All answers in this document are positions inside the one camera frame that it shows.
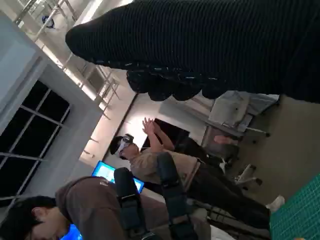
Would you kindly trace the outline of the left robot hand blue tape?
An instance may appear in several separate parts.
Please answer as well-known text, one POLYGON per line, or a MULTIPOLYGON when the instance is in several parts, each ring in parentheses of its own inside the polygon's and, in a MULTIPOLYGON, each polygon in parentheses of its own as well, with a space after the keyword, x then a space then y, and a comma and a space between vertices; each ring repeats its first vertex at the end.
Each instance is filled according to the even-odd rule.
MULTIPOLYGON (((197 240, 198 235, 187 207, 187 197, 175 163, 167 152, 157 156, 157 174, 168 212, 168 228, 173 240, 197 240)), ((162 240, 148 230, 140 194, 133 174, 125 167, 114 171, 122 228, 130 239, 162 240)))

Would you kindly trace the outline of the right robot hand black glove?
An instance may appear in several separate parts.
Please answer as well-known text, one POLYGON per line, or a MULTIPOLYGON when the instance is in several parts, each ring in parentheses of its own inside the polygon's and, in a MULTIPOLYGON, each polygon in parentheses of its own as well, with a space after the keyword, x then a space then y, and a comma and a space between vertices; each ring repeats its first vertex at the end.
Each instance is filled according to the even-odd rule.
POLYGON ((317 0, 135 0, 70 29, 87 62, 153 101, 227 91, 320 101, 317 0))

